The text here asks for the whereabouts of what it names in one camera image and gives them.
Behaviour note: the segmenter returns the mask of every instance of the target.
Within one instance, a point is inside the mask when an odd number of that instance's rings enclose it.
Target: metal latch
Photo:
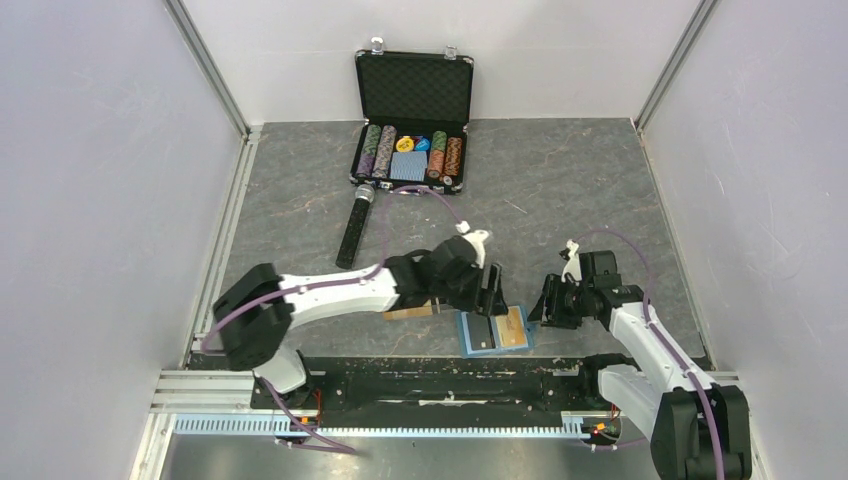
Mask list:
[[[383,54],[383,37],[371,37],[371,54]]]
[[[445,47],[445,58],[448,60],[456,60],[456,47],[447,45]]]

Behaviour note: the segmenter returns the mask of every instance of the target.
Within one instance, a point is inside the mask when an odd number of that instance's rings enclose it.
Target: poker chip case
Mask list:
[[[355,55],[356,75],[359,81],[359,95],[362,113],[366,123],[362,127],[353,165],[350,169],[350,181],[354,184],[370,183],[375,188],[392,190],[406,185],[425,185],[436,192],[456,194],[462,190],[465,181],[466,150],[468,146],[467,127],[471,109],[471,83],[474,72],[474,60],[464,55],[456,55],[456,50],[448,47],[444,54],[426,54],[410,52],[383,51],[382,43],[375,44],[372,50],[359,50]],[[439,175],[432,178],[428,165],[423,178],[411,180],[408,175],[393,175],[392,165],[397,163],[392,156],[388,172],[384,168],[373,170],[364,160],[374,151],[374,133],[366,142],[366,133],[370,126],[381,129],[387,137],[386,126],[393,126],[396,134],[392,136],[392,152],[398,155],[396,145],[403,137],[411,137],[420,142],[426,138],[430,148],[426,150],[428,161],[433,159],[433,134],[444,132],[448,137],[447,160],[445,168],[456,175]],[[384,148],[384,138],[380,138],[379,148]],[[461,150],[456,153],[455,145],[461,141]],[[380,163],[380,153],[376,153]]]

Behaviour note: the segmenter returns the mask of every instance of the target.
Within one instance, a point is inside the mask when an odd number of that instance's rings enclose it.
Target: black microphone handle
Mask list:
[[[359,189],[357,189],[356,200],[353,201],[347,228],[339,247],[339,255],[336,257],[336,266],[339,268],[345,270],[353,268],[353,261],[356,258],[357,250],[359,250],[359,241],[362,238],[363,230],[365,230],[365,221],[368,219],[368,210],[371,208],[371,202],[368,198],[374,198],[373,189],[370,196],[360,194]]]

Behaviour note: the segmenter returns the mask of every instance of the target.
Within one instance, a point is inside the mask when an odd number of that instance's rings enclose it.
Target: microphone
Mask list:
[[[365,222],[368,220],[368,210],[371,208],[371,202],[374,201],[374,187],[368,184],[360,185],[356,188],[354,198],[353,209],[350,211],[347,228],[339,247],[339,255],[336,257],[336,266],[345,270],[353,268],[353,260],[356,258],[356,251],[359,250],[359,240],[362,238],[362,231],[365,230]]]

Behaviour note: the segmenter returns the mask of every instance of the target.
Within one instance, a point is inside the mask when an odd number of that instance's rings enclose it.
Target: gray floor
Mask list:
[[[269,124],[262,131],[227,266],[224,288],[257,263],[280,273],[337,272],[339,242],[353,201],[348,182],[361,122]],[[374,210],[386,200],[378,195]],[[546,274],[562,270],[557,252],[592,228],[625,233],[658,274],[654,305],[683,349],[704,355],[679,264],[650,171],[626,119],[479,120],[469,128],[465,188],[450,201],[471,224],[493,232],[490,261],[505,269],[507,302],[535,304]],[[372,214],[357,258],[432,248],[455,233],[431,198],[400,197],[386,230]],[[588,249],[612,249],[625,281],[644,285],[644,269],[628,247],[596,235]],[[305,354],[458,355],[453,314],[387,322],[354,314],[292,330],[287,342]],[[597,322],[577,331],[543,329],[532,355],[582,357],[623,352]]]
[[[624,440],[637,438],[632,424]],[[349,438],[356,456],[288,451],[270,438],[184,436],[171,440],[163,480],[659,478],[648,444],[592,453],[568,440]]]

